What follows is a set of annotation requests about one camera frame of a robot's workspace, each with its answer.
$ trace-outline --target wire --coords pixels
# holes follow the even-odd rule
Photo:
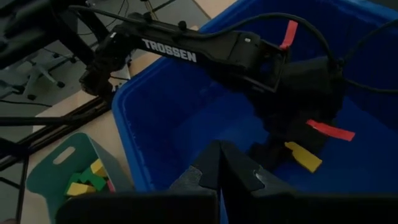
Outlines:
[[[121,21],[124,22],[130,22],[133,24],[137,24],[137,25],[144,25],[146,24],[146,22],[139,20],[139,19],[132,19],[132,18],[125,18],[125,17],[121,17],[115,14],[112,14],[110,12],[106,12],[106,11],[102,11],[99,9],[93,9],[93,8],[88,8],[88,7],[84,7],[84,6],[69,6],[69,9],[74,10],[74,11],[91,11],[91,12],[95,12],[98,14],[101,14],[103,16],[109,16],[115,19],[119,19]],[[229,26],[219,32],[215,32],[212,34],[197,34],[197,35],[193,35],[193,34],[181,34],[182,37],[186,37],[186,38],[192,38],[192,39],[210,39],[210,38],[214,38],[220,35],[223,35],[227,32],[231,32],[232,30],[235,30],[243,25],[246,25],[252,21],[256,21],[258,19],[273,19],[273,18],[283,18],[283,19],[289,19],[291,21],[295,21],[301,25],[303,25],[307,30],[309,30],[315,37],[317,37],[318,41],[321,43],[321,46],[323,48],[323,50],[325,51],[326,55],[329,58],[329,61],[331,62],[336,62],[330,48],[328,45],[328,42],[326,41],[326,39],[324,38],[324,36],[321,34],[321,32],[311,23],[309,23],[308,21],[306,21],[305,19],[299,17],[299,16],[294,16],[294,15],[290,15],[290,14],[286,14],[286,13],[281,13],[281,12],[273,12],[273,13],[266,13],[266,14],[260,14],[254,17],[250,17],[248,19],[245,19],[241,22],[238,22],[232,26]],[[154,29],[157,29],[159,31],[162,32],[168,32],[168,33],[175,33],[176,30],[173,29],[165,29],[163,27],[157,27],[157,26],[153,26]]]
[[[124,6],[124,3],[127,3],[126,10],[124,11],[124,17],[125,17],[125,16],[127,15],[127,12],[128,12],[128,10],[129,10],[129,8],[130,8],[130,3],[129,3],[128,0],[123,0],[122,4],[120,5],[120,8],[119,8],[118,15],[119,15],[120,12],[122,11],[123,6]],[[117,21],[117,18],[114,18],[114,19],[112,20],[112,22],[110,22],[108,25],[105,25],[105,27],[108,28],[109,26],[111,26],[112,24],[114,24],[116,21]],[[78,34],[78,35],[91,35],[91,34],[93,34],[93,33],[92,33],[92,32],[88,32],[88,33],[82,33],[82,34]]]
[[[168,0],[165,3],[160,4],[159,6],[154,8],[154,12],[157,12],[160,9],[163,9],[165,6],[168,6],[169,4],[172,4],[173,2],[175,2],[175,0]]]
[[[378,27],[377,29],[372,30],[371,32],[369,32],[368,34],[366,34],[364,37],[361,38],[361,40],[359,40],[354,47],[350,48],[350,50],[348,51],[348,53],[346,54],[346,56],[343,59],[343,65],[346,65],[347,62],[349,60],[351,60],[354,56],[354,54],[361,48],[363,47],[363,45],[374,35],[380,33],[381,31],[384,31],[387,28],[390,28],[394,25],[398,24],[398,19],[395,19],[393,21],[389,21],[385,24],[383,24],[382,26]],[[356,81],[350,80],[345,78],[346,82],[348,82],[350,85],[353,85],[355,87],[358,88],[362,88],[364,90],[367,91],[371,91],[371,92],[375,92],[375,93],[384,93],[384,94],[398,94],[398,89],[395,90],[388,90],[388,89],[380,89],[380,88],[374,88],[371,86],[367,86],[367,85],[363,85],[360,84]]]
[[[43,48],[43,50],[45,50],[46,52],[50,52],[51,54],[59,55],[59,56],[65,58],[65,59],[70,59],[69,57],[67,57],[67,56],[65,56],[63,54],[57,53],[57,52],[55,52],[53,50],[46,49],[45,47]]]
[[[112,76],[112,75],[111,75],[111,78],[118,79],[118,80],[125,80],[125,81],[129,81],[129,79],[128,79],[128,78],[119,78],[119,77],[114,77],[114,76]]]
[[[371,86],[367,86],[367,85],[363,85],[363,84],[357,83],[356,81],[352,81],[352,80],[347,79],[347,78],[345,78],[345,81],[348,82],[349,84],[355,86],[355,87],[362,88],[364,90],[372,91],[372,92],[375,92],[375,93],[398,94],[398,90],[388,90],[388,89],[374,88],[374,87],[371,87]]]
[[[354,47],[352,47],[348,53],[346,54],[346,56],[344,57],[344,63],[346,63],[347,61],[349,61],[353,55],[361,48],[363,47],[363,45],[375,34],[380,33],[381,31],[384,31],[387,28],[390,28],[394,25],[398,24],[398,19],[395,19],[393,21],[387,22],[385,24],[383,24],[382,26],[380,26],[377,29],[372,30],[370,33],[366,34],[364,37],[362,37],[361,40],[359,40],[356,45]]]
[[[147,10],[149,11],[150,15],[152,16],[152,18],[154,20],[159,20],[159,18],[156,16],[156,13],[154,11],[154,8],[152,7],[152,4],[150,3],[150,1],[145,1],[145,7],[147,8]]]
[[[52,107],[51,105],[46,105],[44,103],[15,102],[15,101],[8,101],[8,100],[0,100],[0,103],[10,103],[10,104],[17,104],[17,105],[46,106],[48,108]]]

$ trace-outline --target blue plastic container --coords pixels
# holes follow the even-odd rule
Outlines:
[[[314,24],[336,56],[364,34],[398,17],[367,1],[240,0],[202,32],[215,32],[244,18],[286,12]],[[257,21],[241,30],[282,42],[287,21]],[[345,75],[379,88],[398,88],[396,30],[374,37],[355,55]],[[323,55],[317,40],[299,26],[293,60]],[[295,163],[276,172],[299,190],[324,192],[398,192],[396,96],[350,88],[337,125],[356,132],[352,142],[330,139],[320,153],[323,164],[310,174]],[[195,65],[162,58],[127,82],[116,94],[113,113],[140,191],[167,189],[212,139],[234,141],[247,151],[267,133],[242,94],[231,93]]]

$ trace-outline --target yellow wooden block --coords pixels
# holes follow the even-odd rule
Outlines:
[[[92,165],[90,166],[91,171],[93,174],[100,176],[100,177],[106,177],[106,172],[104,165],[102,165],[102,162],[100,159],[97,159]]]
[[[321,159],[299,146],[296,142],[285,142],[285,146],[293,151],[295,160],[311,173],[314,173],[322,163]]]
[[[72,183],[68,189],[67,196],[77,196],[85,193],[93,193],[95,192],[95,188],[86,185],[86,184],[79,184],[79,183]]]

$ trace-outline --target chair wheel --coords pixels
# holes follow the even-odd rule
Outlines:
[[[63,88],[63,87],[65,87],[65,84],[63,82],[57,82],[57,86],[59,88]]]
[[[28,98],[28,100],[32,100],[32,101],[36,100],[36,96],[32,95],[32,94],[28,94],[27,98]]]

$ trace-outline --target red tape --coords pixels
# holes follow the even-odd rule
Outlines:
[[[320,133],[326,134],[327,136],[330,137],[351,141],[355,136],[355,133],[352,131],[346,131],[340,128],[329,126],[324,123],[318,123],[312,119],[308,120],[307,124],[313,127],[314,129],[318,130]]]
[[[280,48],[286,49],[293,44],[293,40],[297,31],[297,26],[298,26],[297,22],[289,21],[289,23],[287,24],[285,39],[282,42],[282,44],[279,46]]]

